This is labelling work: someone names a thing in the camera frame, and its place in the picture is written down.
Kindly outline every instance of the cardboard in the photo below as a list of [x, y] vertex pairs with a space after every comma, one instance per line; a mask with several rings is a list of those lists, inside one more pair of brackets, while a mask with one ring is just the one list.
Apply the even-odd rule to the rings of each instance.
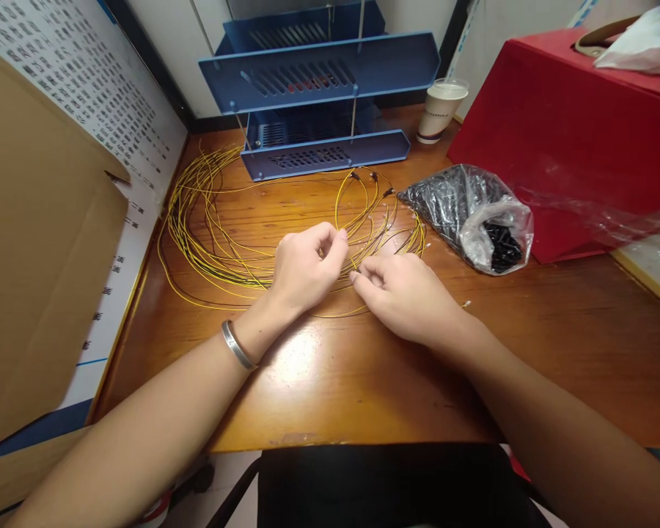
[[0, 58], [0, 441], [70, 384], [128, 206], [111, 177], [128, 180]]
[[23, 501], [89, 428], [0, 457], [0, 512]]

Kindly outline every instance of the cardboard box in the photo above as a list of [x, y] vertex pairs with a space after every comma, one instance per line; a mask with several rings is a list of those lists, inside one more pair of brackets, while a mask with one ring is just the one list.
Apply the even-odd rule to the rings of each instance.
[[660, 230], [660, 76], [595, 68], [584, 33], [508, 40], [447, 152], [530, 205], [541, 263]]
[[62, 401], [120, 238], [119, 161], [0, 58], [0, 441]]

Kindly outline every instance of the wooden desk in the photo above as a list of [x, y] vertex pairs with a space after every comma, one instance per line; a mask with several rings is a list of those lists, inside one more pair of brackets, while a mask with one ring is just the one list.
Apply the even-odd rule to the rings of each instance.
[[[415, 108], [386, 114], [414, 137]], [[440, 144], [414, 144], [407, 161], [383, 166], [382, 172], [403, 189], [444, 168], [449, 164], [448, 141], [456, 132], [453, 125]], [[239, 131], [194, 137], [184, 166], [197, 155], [198, 139], [208, 150], [242, 142]], [[249, 185], [240, 161], [226, 169], [225, 182], [227, 187]], [[262, 186], [221, 195], [219, 209], [240, 242], [275, 246], [286, 232], [331, 219], [338, 185]], [[409, 214], [401, 214], [408, 225]], [[482, 275], [428, 231], [431, 246], [425, 261], [456, 299], [472, 301], [471, 313], [524, 361], [638, 442], [660, 447], [657, 298], [608, 256], [553, 265], [532, 261], [508, 276]], [[168, 236], [164, 248], [176, 280], [188, 292], [203, 298], [218, 295], [188, 267]], [[359, 299], [349, 290], [335, 294], [320, 309], [343, 313], [358, 306]], [[198, 308], [176, 296], [151, 251], [95, 418], [217, 332], [223, 319], [230, 317], [234, 314]], [[366, 314], [335, 320], [306, 317], [297, 322], [239, 394], [209, 448], [501, 439], [463, 379]]]

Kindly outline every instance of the blue tray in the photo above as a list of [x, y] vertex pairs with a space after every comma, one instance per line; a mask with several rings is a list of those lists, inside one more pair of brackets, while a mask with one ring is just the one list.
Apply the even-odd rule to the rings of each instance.
[[199, 62], [222, 114], [427, 89], [440, 57], [431, 32], [218, 55]]
[[[320, 7], [222, 25], [232, 51], [239, 54], [356, 39], [359, 36], [359, 12], [359, 3], [344, 4], [330, 10]], [[367, 1], [362, 36], [377, 37], [384, 33], [385, 26], [376, 2]]]
[[391, 130], [371, 103], [357, 103], [355, 136], [350, 137], [348, 102], [280, 109], [249, 115], [242, 160], [253, 181], [272, 180], [353, 166], [406, 159], [411, 143]]

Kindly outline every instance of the silver bracelet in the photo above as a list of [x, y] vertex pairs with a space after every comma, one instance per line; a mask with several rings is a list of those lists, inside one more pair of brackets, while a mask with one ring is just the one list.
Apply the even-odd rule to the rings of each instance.
[[230, 347], [230, 350], [235, 354], [238, 361], [245, 367], [247, 370], [255, 370], [258, 365], [255, 365], [242, 351], [242, 347], [237, 343], [235, 336], [232, 335], [230, 331], [230, 320], [226, 320], [222, 323], [222, 337], [225, 338], [227, 346]]

